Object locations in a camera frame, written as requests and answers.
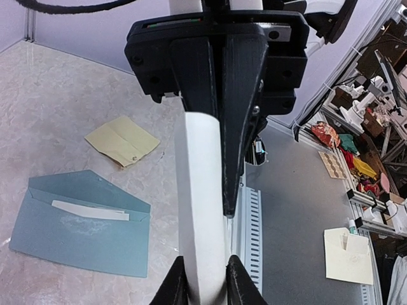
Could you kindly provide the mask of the folded yellow paper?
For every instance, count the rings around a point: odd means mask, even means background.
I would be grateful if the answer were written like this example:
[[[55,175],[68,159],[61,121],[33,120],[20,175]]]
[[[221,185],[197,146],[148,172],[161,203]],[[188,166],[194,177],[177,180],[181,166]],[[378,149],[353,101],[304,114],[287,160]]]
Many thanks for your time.
[[[138,162],[160,143],[127,116],[103,124],[86,135],[85,140],[123,168]]]

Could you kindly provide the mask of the cream envelope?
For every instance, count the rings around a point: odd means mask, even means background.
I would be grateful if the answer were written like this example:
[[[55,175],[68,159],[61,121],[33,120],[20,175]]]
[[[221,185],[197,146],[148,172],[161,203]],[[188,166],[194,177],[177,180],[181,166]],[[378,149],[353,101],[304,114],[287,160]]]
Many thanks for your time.
[[[340,227],[324,231],[326,278],[373,284],[369,239]]]

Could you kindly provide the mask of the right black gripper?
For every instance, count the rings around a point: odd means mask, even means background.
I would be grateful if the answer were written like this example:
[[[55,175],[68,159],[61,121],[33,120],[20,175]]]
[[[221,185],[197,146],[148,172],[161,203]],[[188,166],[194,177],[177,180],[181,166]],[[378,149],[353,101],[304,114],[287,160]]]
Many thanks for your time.
[[[186,112],[219,115],[223,215],[235,216],[245,138],[255,105],[288,114],[307,64],[309,28],[298,12],[185,13],[133,24],[126,58],[156,103],[180,94]]]

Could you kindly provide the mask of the brown sticker sheet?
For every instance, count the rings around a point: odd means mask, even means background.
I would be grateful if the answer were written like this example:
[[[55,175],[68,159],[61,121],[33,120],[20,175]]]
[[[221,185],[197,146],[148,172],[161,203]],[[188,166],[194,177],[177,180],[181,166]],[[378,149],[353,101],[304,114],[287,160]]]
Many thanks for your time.
[[[346,179],[344,169],[342,168],[338,158],[334,154],[319,151],[319,156],[324,163],[324,166],[328,172],[328,175],[332,179]]]

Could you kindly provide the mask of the blue envelope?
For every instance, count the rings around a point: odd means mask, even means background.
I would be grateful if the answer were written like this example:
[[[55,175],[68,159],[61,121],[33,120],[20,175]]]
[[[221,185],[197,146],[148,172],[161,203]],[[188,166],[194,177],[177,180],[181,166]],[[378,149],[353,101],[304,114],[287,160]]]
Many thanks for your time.
[[[9,248],[114,275],[148,274],[150,205],[91,170],[31,177]]]

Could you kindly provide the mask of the left aluminium corner post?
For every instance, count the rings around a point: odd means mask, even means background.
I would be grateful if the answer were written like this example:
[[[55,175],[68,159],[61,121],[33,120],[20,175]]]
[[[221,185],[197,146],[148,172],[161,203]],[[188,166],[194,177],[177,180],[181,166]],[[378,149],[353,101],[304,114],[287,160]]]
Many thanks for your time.
[[[36,12],[31,9],[25,10],[24,39],[28,42],[35,41],[36,34]]]

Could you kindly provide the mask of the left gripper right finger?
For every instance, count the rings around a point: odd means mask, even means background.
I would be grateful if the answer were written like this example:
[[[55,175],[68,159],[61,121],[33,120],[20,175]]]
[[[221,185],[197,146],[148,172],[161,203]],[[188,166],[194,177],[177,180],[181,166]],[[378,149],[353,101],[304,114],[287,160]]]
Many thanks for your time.
[[[237,255],[231,255],[226,267],[228,305],[267,305]]]

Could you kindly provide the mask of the lined letter paper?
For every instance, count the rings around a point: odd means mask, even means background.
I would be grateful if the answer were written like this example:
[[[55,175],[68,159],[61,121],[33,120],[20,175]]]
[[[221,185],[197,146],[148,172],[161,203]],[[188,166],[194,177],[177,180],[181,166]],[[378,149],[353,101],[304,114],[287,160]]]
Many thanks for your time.
[[[176,125],[179,253],[190,304],[226,304],[222,163],[219,121],[186,112]]]

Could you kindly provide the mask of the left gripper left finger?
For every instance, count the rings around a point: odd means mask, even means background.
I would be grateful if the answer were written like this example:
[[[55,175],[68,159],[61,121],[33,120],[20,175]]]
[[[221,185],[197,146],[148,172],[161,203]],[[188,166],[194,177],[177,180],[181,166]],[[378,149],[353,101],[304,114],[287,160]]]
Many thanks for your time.
[[[187,305],[188,282],[183,256],[177,256],[150,305]]]

